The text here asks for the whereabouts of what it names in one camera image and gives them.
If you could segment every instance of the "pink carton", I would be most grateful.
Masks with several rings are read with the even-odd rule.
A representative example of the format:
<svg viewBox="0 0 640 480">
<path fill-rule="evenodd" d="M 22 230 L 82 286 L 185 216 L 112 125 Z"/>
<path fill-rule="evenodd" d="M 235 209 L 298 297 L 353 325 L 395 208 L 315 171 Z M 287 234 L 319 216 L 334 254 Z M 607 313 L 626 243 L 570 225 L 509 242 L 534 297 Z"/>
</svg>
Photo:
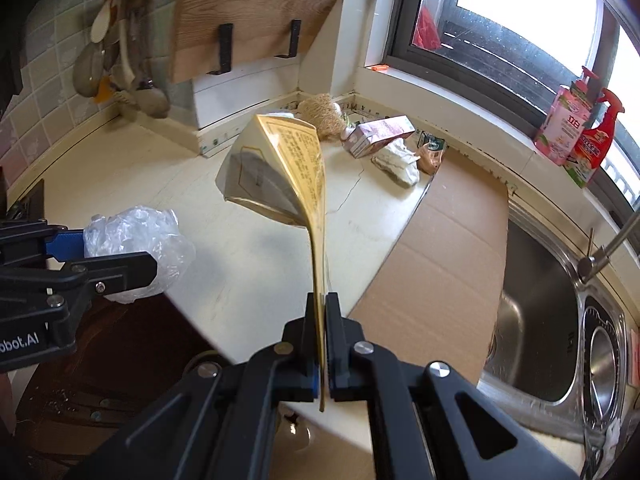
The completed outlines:
<svg viewBox="0 0 640 480">
<path fill-rule="evenodd" d="M 411 121 L 404 115 L 362 123 L 344 141 L 344 149 L 355 158 L 360 158 L 375 153 L 394 139 L 406 139 L 414 131 Z"/>
</svg>

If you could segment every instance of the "black rack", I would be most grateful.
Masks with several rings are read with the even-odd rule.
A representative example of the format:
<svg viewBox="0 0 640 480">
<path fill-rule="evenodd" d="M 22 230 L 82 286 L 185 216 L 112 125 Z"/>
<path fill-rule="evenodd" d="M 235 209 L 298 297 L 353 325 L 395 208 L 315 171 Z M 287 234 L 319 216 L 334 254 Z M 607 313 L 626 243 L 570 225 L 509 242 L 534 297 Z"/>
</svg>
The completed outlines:
<svg viewBox="0 0 640 480">
<path fill-rule="evenodd" d="M 291 20 L 291 31 L 289 33 L 289 52 L 279 54 L 275 57 L 290 59 L 298 55 L 298 41 L 300 40 L 300 28 L 302 20 Z M 223 23 L 218 26 L 218 63 L 220 68 L 207 72 L 211 75 L 221 75 L 231 72 L 231 57 L 233 51 L 234 24 Z"/>
</svg>

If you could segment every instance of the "cardboard sheet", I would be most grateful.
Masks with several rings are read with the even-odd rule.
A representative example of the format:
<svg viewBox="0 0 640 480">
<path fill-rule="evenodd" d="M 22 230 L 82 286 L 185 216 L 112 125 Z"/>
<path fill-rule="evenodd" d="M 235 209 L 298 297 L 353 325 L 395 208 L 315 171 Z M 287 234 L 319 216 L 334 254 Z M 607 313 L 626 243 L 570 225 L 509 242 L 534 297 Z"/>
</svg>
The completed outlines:
<svg viewBox="0 0 640 480">
<path fill-rule="evenodd" d="M 449 149 L 350 317 L 403 361 L 443 360 L 478 382 L 507 248 L 506 186 Z"/>
</svg>

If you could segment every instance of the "faucet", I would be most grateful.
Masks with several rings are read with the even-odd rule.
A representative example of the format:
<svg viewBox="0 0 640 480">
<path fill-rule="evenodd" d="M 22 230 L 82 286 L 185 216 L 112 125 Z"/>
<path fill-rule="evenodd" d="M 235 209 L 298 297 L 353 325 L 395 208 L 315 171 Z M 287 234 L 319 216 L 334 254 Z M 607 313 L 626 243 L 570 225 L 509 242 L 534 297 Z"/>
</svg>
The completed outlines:
<svg viewBox="0 0 640 480">
<path fill-rule="evenodd" d="M 636 209 L 629 219 L 622 226 L 622 229 L 613 237 L 606 246 L 597 249 L 593 254 L 591 252 L 591 243 L 593 242 L 593 229 L 589 236 L 589 247 L 587 255 L 578 261 L 577 271 L 580 281 L 587 283 L 597 273 L 599 273 L 610 262 L 610 257 L 622 242 L 626 240 L 638 221 L 640 220 L 640 208 Z"/>
</svg>

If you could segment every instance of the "window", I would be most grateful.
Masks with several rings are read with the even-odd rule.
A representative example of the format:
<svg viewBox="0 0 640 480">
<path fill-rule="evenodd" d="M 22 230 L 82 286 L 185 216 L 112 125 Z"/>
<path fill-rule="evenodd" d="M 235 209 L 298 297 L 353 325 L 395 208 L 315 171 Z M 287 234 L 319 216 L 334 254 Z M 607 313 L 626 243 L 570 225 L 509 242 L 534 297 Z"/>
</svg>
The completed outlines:
<svg viewBox="0 0 640 480">
<path fill-rule="evenodd" d="M 571 1 L 582 11 L 568 27 L 559 0 L 422 0 L 412 45 L 421 43 L 545 112 L 558 87 L 582 73 L 596 32 L 596 0 Z M 421 41 L 425 33 L 431 44 Z"/>
<path fill-rule="evenodd" d="M 618 49 L 608 88 L 625 105 L 625 113 L 618 115 L 614 145 L 602 163 L 626 200 L 638 206 L 640 199 L 640 56 L 623 30 L 620 31 Z"/>
<path fill-rule="evenodd" d="M 565 2 L 571 2 L 570 9 Z M 384 62 L 447 88 L 533 137 L 560 85 L 587 66 L 626 107 L 589 184 L 621 226 L 640 205 L 640 56 L 602 0 L 396 0 Z M 602 120 L 597 105 L 590 120 Z M 636 250 L 638 240 L 631 238 Z"/>
</svg>

